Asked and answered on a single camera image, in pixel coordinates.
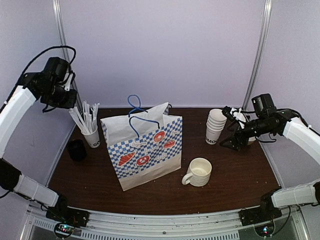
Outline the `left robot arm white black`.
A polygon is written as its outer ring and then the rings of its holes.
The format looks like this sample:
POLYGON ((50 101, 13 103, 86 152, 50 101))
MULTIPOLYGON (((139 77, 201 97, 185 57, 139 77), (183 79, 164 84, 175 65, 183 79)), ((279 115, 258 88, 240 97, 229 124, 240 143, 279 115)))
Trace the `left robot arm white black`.
MULTIPOLYGON (((41 72, 22 72, 12 96, 0 109, 2 156, 19 122, 36 101, 45 104, 44 113, 75 106, 77 91, 71 88, 74 78, 71 64, 59 57, 49 58, 41 72)), ((67 222, 72 218, 72 211, 65 196, 22 174, 3 158, 0 160, 0 186, 4 190, 47 206, 61 222, 67 222)))

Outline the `blue checkered paper bag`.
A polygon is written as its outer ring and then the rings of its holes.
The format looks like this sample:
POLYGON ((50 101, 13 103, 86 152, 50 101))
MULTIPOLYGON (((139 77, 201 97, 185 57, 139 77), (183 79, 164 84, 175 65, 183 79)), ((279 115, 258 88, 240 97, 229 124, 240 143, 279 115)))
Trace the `blue checkered paper bag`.
POLYGON ((109 158, 123 191, 181 168, 183 118, 165 102, 133 106, 126 115, 100 120, 109 158))

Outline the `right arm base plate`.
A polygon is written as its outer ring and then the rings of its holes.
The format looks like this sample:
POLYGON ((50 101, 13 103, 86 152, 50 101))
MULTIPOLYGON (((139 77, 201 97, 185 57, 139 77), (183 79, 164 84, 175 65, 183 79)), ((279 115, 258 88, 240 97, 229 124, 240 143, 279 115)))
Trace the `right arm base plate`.
POLYGON ((239 212, 242 226, 256 225, 259 223, 273 221, 282 216, 282 211, 278 208, 266 209, 261 206, 254 208, 243 208, 239 212))

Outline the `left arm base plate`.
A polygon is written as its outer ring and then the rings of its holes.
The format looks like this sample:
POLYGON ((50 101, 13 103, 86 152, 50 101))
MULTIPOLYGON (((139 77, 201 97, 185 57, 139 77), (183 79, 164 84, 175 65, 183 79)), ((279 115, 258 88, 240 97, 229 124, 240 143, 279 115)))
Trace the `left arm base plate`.
POLYGON ((86 210, 80 210, 70 207, 48 207, 45 214, 46 218, 67 223, 76 228, 86 227, 90 213, 86 210))

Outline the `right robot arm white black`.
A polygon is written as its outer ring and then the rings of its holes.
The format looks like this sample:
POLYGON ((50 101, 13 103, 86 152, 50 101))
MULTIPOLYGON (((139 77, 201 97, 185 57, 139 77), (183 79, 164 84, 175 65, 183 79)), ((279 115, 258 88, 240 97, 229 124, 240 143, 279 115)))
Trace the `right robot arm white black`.
MULTIPOLYGON (((251 137, 264 134, 283 136, 308 153, 316 162, 320 161, 320 135, 307 124, 299 112, 289 108, 276 108, 269 93, 252 98, 256 119, 244 122, 239 118, 242 110, 225 106, 222 114, 239 125, 233 133, 220 141, 220 146, 239 151, 251 137)), ((275 189, 263 195, 258 207, 241 210, 242 225, 254 225, 272 221, 282 215, 281 208, 293 205, 316 205, 320 202, 318 179, 289 188, 275 189)))

